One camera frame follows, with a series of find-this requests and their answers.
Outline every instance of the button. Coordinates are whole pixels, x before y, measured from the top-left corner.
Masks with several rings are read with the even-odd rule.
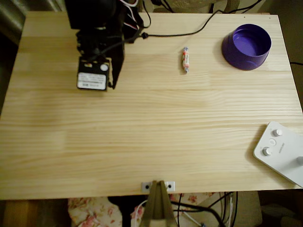
[[[263,148],[262,152],[265,156],[271,156],[272,154],[271,149],[269,147]]]
[[[276,130],[273,131],[273,134],[275,136],[282,136],[283,131],[281,129],[276,129]]]
[[[100,69],[101,69],[102,71],[107,71],[107,70],[108,70],[108,65],[102,64],[102,65],[100,66]]]
[[[271,146],[275,146],[275,145],[276,145],[276,141],[275,141],[274,139],[270,139],[270,140],[269,140],[269,144],[270,144]]]

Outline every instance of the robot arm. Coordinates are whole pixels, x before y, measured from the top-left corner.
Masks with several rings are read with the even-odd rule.
[[[65,0],[65,5],[71,28],[80,30],[76,34],[81,53],[77,87],[115,89],[124,61],[124,42],[133,43],[142,31],[143,21],[137,8],[133,8],[134,21],[127,16],[129,8],[120,0]]]

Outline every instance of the floral fabric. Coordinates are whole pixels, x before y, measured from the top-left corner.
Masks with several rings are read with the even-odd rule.
[[[181,202],[198,205],[214,193],[186,193],[182,194]],[[179,194],[170,194],[171,201],[179,201]],[[173,210],[177,210],[177,205],[172,205]],[[135,220],[135,207],[131,214],[131,225],[134,226],[134,222],[137,222],[139,226],[142,215],[144,213],[144,207],[140,207],[138,210],[138,217]],[[70,217],[77,227],[121,227],[122,215],[118,206],[112,204],[107,197],[96,198],[72,198],[68,201],[68,211]]]

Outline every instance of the white plastic device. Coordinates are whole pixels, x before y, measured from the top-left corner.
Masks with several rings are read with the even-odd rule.
[[[303,136],[270,122],[254,150],[255,158],[303,187]]]

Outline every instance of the purple bowl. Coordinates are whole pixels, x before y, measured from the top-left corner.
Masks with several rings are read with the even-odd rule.
[[[263,64],[271,47],[269,34],[252,24],[241,25],[222,42],[222,54],[234,67],[254,70]]]

